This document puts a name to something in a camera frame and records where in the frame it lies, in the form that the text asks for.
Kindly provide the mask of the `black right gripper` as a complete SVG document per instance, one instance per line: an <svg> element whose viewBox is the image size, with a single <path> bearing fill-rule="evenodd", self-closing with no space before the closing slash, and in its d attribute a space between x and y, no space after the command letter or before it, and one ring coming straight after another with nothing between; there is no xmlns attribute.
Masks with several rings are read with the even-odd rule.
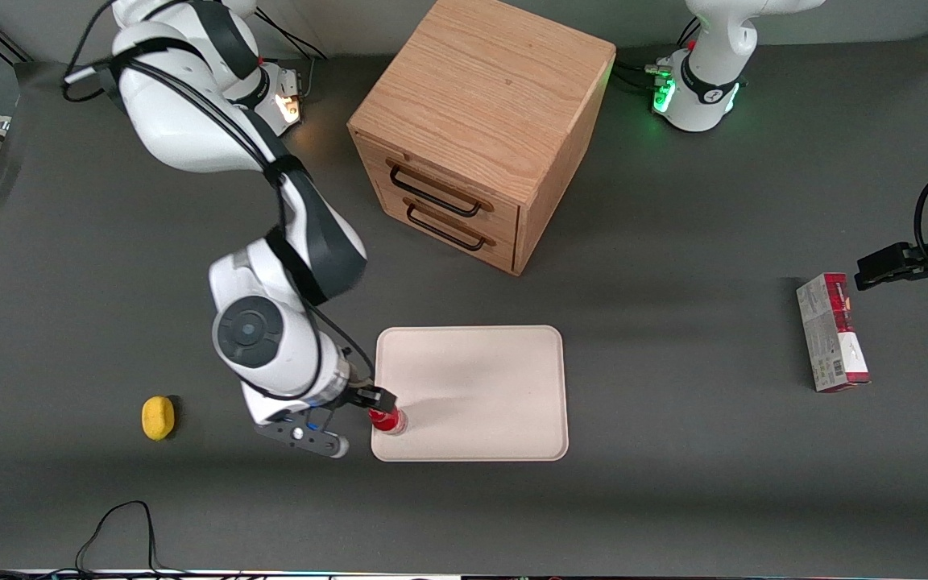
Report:
<svg viewBox="0 0 928 580"><path fill-rule="evenodd" d="M335 400L305 412L307 427L329 427L335 412L355 401L358 407L365 408L368 412L393 414L396 411L397 397L382 387L346 387Z"/></svg>

